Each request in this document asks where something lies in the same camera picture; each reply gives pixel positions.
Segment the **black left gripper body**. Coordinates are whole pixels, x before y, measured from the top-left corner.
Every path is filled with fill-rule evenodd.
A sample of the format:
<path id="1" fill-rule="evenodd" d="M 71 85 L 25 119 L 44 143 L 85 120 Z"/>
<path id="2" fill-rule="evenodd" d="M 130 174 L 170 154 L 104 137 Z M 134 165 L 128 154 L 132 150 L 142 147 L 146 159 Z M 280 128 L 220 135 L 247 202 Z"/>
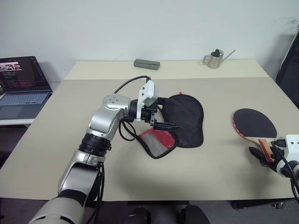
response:
<path id="1" fill-rule="evenodd" d="M 162 107 L 163 105 L 157 105 L 157 100 L 150 106 L 144 106 L 141 111 L 141 120 L 149 123 L 151 126 L 154 124 L 162 124 L 161 122 L 157 122 L 155 119 L 155 114 L 157 112 L 160 112 L 160 114 L 163 115 Z"/>

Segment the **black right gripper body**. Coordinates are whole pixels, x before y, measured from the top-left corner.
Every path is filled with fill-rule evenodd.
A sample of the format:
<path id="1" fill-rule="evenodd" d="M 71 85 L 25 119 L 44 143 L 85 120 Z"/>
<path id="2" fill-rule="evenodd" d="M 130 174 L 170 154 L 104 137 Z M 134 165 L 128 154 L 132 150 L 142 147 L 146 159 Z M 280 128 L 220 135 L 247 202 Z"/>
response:
<path id="1" fill-rule="evenodd" d="M 274 161 L 271 163 L 271 165 L 278 165 L 279 163 L 285 165 L 284 150 L 281 150 L 277 146 L 271 146 L 271 150 L 274 156 Z"/>

